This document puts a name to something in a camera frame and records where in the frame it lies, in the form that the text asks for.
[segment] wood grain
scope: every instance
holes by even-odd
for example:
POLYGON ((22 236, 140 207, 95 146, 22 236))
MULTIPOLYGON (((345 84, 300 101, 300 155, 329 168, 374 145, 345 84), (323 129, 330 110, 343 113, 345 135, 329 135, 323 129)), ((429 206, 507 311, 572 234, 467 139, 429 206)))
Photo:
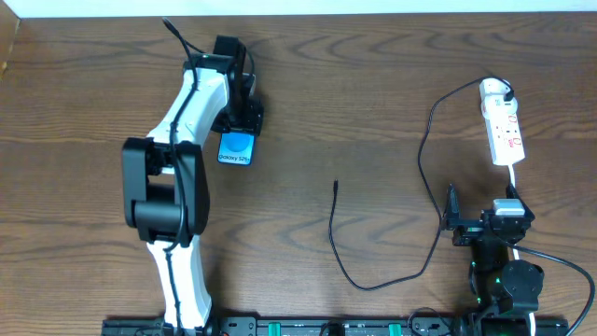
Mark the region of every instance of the wood grain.
MULTIPOLYGON (((523 244, 597 274, 597 14, 175 18, 209 49, 237 35, 255 55, 263 133, 249 168, 204 149, 212 208, 202 237, 216 309, 261 315, 408 315, 474 306, 469 251, 437 227, 416 165, 428 109, 489 72, 520 100, 527 159, 519 190, 537 221, 523 244)), ((157 270, 124 224, 120 148, 144 136, 180 88, 183 51, 159 19, 30 20, 0 86, 0 333, 97 335, 108 316, 163 310, 157 270)), ((440 204, 453 182, 470 216, 503 195, 475 89, 437 110, 423 166, 440 204)), ((540 315, 571 322, 584 278, 546 272, 540 315)), ((591 335, 591 313, 578 335, 591 335)))
POLYGON ((0 1, 0 81, 7 68, 8 57, 12 51, 12 44, 19 29, 19 18, 8 8, 4 1, 0 1))

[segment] green connector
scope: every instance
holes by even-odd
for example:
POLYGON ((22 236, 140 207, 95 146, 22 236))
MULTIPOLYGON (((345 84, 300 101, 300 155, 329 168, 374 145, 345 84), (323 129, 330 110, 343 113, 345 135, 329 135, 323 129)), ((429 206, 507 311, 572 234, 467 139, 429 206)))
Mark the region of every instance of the green connector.
POLYGON ((280 323, 271 322, 268 325, 269 336, 280 336, 280 323))
POLYGON ((391 324, 388 328, 390 329, 390 336, 402 336, 402 326, 399 324, 391 324))

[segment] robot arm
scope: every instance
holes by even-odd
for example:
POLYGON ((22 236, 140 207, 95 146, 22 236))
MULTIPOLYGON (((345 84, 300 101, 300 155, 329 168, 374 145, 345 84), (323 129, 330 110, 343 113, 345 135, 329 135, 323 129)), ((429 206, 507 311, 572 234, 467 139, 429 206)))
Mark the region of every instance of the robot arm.
POLYGON ((258 136, 263 108, 251 98, 255 76, 243 73, 244 45, 235 37, 219 36, 213 54, 198 54, 185 63, 183 86, 172 107, 147 138, 129 138, 122 149, 124 209, 127 224, 139 231, 153 255, 166 300, 165 325, 177 325, 174 293, 182 328, 201 330, 207 325, 212 300, 203 278, 200 235, 209 213, 209 192, 202 149, 210 130, 243 141, 258 136), (174 174, 170 146, 171 123, 193 90, 193 73, 198 85, 178 121, 175 148, 186 199, 186 223, 180 244, 170 252, 171 272, 164 248, 179 230, 181 205, 177 182, 159 185, 150 175, 174 174))

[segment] white cable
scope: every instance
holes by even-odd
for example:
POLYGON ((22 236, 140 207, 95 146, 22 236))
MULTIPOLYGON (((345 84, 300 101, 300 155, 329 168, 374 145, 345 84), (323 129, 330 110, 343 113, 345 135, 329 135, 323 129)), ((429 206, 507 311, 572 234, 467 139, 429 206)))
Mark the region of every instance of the white cable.
MULTIPOLYGON (((514 260, 521 259, 521 256, 519 256, 519 250, 517 250, 516 248, 512 248, 512 255, 514 256, 514 260)), ((531 323, 531 336, 535 336, 535 332, 536 332, 535 313, 529 313, 529 321, 531 323)))
POLYGON ((510 172, 510 183, 512 184, 512 187, 516 188, 516 176, 514 176, 514 165, 509 164, 507 166, 507 169, 510 172))

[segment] white power strip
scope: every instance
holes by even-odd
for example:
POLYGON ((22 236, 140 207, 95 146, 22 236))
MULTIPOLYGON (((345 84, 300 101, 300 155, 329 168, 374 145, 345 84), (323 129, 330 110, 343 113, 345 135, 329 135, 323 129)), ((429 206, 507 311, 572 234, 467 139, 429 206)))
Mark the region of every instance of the white power strip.
POLYGON ((521 129, 516 115, 516 98, 506 102, 510 88, 500 80, 488 78, 479 85, 481 113, 485 118, 493 164, 508 166, 524 159, 521 129))

